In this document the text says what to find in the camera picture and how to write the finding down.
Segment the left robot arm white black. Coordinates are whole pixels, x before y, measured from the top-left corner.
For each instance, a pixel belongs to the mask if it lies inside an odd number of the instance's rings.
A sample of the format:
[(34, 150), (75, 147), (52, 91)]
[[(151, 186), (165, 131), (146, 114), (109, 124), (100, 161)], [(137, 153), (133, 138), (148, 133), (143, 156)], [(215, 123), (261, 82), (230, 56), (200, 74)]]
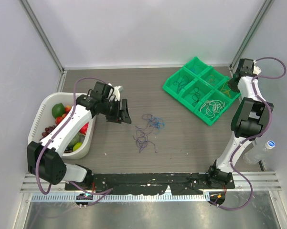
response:
[(43, 194), (41, 180), (50, 186), (62, 181), (76, 184), (81, 190), (88, 190), (94, 175), (91, 169), (81, 165), (66, 164), (63, 153), (76, 133), (96, 115), (103, 114), (108, 122), (131, 123), (127, 99), (121, 99), (122, 86), (96, 82), (87, 94), (74, 96), (74, 105), (65, 119), (40, 141), (32, 140), (27, 146), (28, 172), (35, 175), (37, 185)]

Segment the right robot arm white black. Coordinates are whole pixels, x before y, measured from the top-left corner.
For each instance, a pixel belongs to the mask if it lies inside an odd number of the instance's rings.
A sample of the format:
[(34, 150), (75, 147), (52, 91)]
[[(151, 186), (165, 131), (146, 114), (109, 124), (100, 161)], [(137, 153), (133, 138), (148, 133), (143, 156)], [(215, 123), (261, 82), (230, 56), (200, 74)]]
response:
[(242, 101), (232, 119), (232, 136), (222, 155), (209, 167), (206, 183), (211, 188), (228, 187), (234, 166), (247, 146), (269, 127), (274, 105), (258, 88), (261, 69), (252, 59), (240, 59), (228, 86), (241, 94)]

